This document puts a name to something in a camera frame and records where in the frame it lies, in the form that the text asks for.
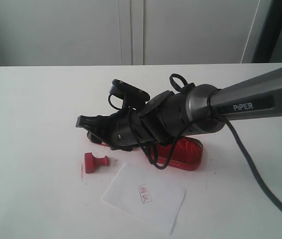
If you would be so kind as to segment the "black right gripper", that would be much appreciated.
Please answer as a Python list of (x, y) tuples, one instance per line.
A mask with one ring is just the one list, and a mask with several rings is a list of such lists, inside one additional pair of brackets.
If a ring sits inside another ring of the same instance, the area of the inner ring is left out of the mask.
[(162, 122), (155, 116), (139, 116), (136, 111), (114, 113), (110, 116), (79, 116), (77, 128), (87, 131), (101, 131), (103, 142), (114, 148), (138, 146), (138, 143), (159, 143), (166, 146), (171, 143), (171, 135)]

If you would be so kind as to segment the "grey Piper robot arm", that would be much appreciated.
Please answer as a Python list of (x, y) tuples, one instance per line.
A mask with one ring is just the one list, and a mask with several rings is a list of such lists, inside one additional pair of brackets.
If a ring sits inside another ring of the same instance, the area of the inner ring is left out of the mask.
[(130, 150), (138, 144), (166, 146), (178, 135), (220, 131), (227, 120), (282, 116), (282, 68), (233, 86), (173, 84), (151, 98), (145, 91), (121, 80), (113, 80), (110, 94), (122, 99), (120, 110), (109, 116), (79, 116), (76, 126), (88, 132), (95, 143)]

